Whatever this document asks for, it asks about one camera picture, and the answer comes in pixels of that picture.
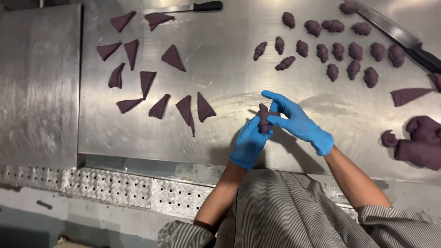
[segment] blue glove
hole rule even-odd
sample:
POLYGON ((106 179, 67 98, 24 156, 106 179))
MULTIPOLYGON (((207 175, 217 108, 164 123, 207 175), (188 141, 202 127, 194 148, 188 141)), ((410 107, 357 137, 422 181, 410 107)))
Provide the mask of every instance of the blue glove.
POLYGON ((329 154, 334 145, 334 138, 330 133, 317 126, 305 114, 300 105, 293 103, 281 94, 267 90, 262 91, 262 96, 273 100, 269 108, 270 111, 280 112, 288 117, 287 120, 271 115, 266 118, 269 123, 284 128, 295 137, 311 143, 317 155, 325 156, 329 154))
POLYGON ((259 133, 258 116, 254 116, 239 130, 230 161, 242 168, 251 169, 265 146, 266 141, 273 135, 272 130, 265 134, 259 133))

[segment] stainless steel countertop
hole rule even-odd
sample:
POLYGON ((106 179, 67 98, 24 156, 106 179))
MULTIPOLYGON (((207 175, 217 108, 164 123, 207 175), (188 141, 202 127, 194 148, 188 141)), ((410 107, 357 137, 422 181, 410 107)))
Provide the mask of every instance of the stainless steel countertop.
POLYGON ((0 16, 0 164, 74 168, 81 6, 0 16))
MULTIPOLYGON (((413 116, 428 115, 441 122, 441 94, 431 93, 405 106, 395 108, 390 91, 408 87, 431 87, 426 71, 409 59, 401 68, 393 68, 388 59, 375 62, 369 46, 392 42, 373 28, 371 35, 354 34, 350 27, 363 19, 340 13, 338 0, 225 0, 220 12, 176 13, 175 21, 167 22, 150 32, 143 15, 131 20, 122 33, 117 33, 109 19, 132 10, 187 4, 178 0, 86 0, 82 51, 82 87, 78 150, 81 153, 146 158, 198 164, 225 165, 233 137, 247 118, 251 118, 263 102, 262 90, 284 94, 299 103, 305 112, 324 130, 335 144, 361 169, 373 178, 440 183, 441 171, 392 159, 392 151, 381 145, 380 135, 392 129, 398 138, 408 137, 403 125, 413 116), (293 13, 296 27, 289 29, 281 22, 284 11, 293 13), (309 20, 322 22, 339 19, 346 25, 341 34, 323 30, 319 38, 305 31, 309 20), (276 36, 285 41, 279 56, 274 49, 276 36), (124 49, 119 48, 106 62, 101 61, 95 47, 117 41, 140 41, 134 71, 125 68, 123 88, 109 89, 108 79, 121 62, 127 63, 124 49), (295 52, 298 39, 309 45, 309 56, 295 52), (254 48, 267 41, 265 54, 253 61, 254 48), (355 41, 364 48, 362 70, 354 81, 347 77, 351 59, 345 53, 338 62, 330 53, 332 43, 340 42, 347 50, 355 41), (316 45, 329 50, 328 63, 315 56, 316 45), (184 73, 161 61, 162 54, 175 44, 187 69, 184 73), (274 67, 285 57, 297 59, 285 71, 274 67), (339 78, 331 82, 326 66, 335 63, 339 78), (363 71, 374 67, 380 81, 373 89, 363 82, 363 71), (142 97, 140 71, 157 71, 150 93, 130 112, 120 114, 117 101, 142 97), (206 98, 217 113, 204 123, 197 117, 197 92, 206 98), (148 117, 148 111, 164 94, 171 94, 163 120, 148 117), (196 137, 174 106, 186 95, 192 96, 192 113, 196 137)), ((441 57, 441 2, 438 0, 365 0, 364 3, 408 28, 424 42, 427 51, 441 57)), ((259 162, 266 167, 293 172, 330 174, 323 158, 301 140, 276 129, 266 144, 259 162)))

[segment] forearm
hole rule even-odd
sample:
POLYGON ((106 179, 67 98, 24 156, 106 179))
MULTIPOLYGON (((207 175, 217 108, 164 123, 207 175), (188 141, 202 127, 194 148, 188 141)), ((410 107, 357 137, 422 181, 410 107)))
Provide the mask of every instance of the forearm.
POLYGON ((336 146, 324 158, 338 186, 355 210, 365 205, 392 207, 383 191, 336 146))
POLYGON ((194 218, 195 225, 200 225, 213 234, 217 232, 219 225, 231 207, 234 195, 246 172, 246 169, 233 164, 231 161, 228 162, 219 182, 196 214, 194 218))

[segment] knife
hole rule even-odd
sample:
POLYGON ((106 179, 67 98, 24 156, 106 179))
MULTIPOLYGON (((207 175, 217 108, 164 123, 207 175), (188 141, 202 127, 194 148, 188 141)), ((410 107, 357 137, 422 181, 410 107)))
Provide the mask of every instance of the knife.
POLYGON ((224 4, 221 1, 211 1, 202 4, 189 4, 189 5, 180 5, 180 6, 165 7, 165 8, 146 9, 142 11, 142 13, 150 14, 154 12, 170 13, 170 12, 183 12, 183 11, 212 11, 212 10, 221 10, 223 7, 224 4))
POLYGON ((359 7, 358 13, 362 17, 404 47, 406 53, 420 65, 432 73, 441 74, 441 60, 433 54, 424 51, 420 39, 371 7, 355 0, 344 1, 347 3, 355 3, 359 7))

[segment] knife handle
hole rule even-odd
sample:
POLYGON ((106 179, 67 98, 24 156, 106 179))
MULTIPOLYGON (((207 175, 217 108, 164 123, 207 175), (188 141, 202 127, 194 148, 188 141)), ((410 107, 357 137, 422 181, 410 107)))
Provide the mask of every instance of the knife handle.
POLYGON ((211 10, 221 10, 224 4, 221 1, 211 1, 203 4, 194 4, 193 11, 211 11, 211 10))
POLYGON ((441 60, 430 52, 424 51, 422 49, 422 43, 418 43, 411 48, 408 48, 406 52, 430 72, 441 74, 441 60))

